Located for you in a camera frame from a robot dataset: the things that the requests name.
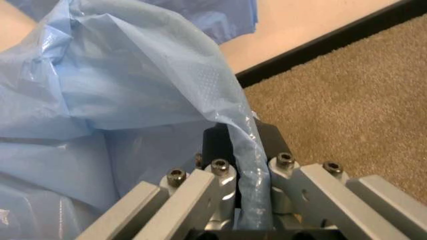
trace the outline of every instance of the silver metal bar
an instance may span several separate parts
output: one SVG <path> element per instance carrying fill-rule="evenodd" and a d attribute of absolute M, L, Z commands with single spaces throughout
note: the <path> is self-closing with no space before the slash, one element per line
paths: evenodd
<path fill-rule="evenodd" d="M 411 239 L 427 239 L 427 207 L 378 175 L 354 178 L 346 186 Z"/>
<path fill-rule="evenodd" d="M 204 170 L 216 175 L 221 192 L 221 201 L 218 208 L 204 229 L 230 230 L 234 224 L 237 172 L 224 159 L 213 160 Z"/>
<path fill-rule="evenodd" d="M 184 239 L 191 229 L 204 229 L 220 200 L 216 177 L 195 169 L 134 239 Z"/>
<path fill-rule="evenodd" d="M 131 239 L 168 199 L 165 189 L 140 182 L 90 225 L 78 240 Z"/>
<path fill-rule="evenodd" d="M 273 186 L 286 193 L 303 224 L 321 227 L 329 222 L 350 239 L 408 239 L 319 164 L 291 173 L 277 166 L 276 158 L 268 166 Z"/>

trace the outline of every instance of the beige carpet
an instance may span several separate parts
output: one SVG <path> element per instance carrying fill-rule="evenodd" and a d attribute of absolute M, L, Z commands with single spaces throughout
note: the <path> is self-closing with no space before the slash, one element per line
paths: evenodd
<path fill-rule="evenodd" d="M 380 175 L 427 204 L 427 14 L 245 93 L 300 164 L 337 161 L 350 176 Z"/>

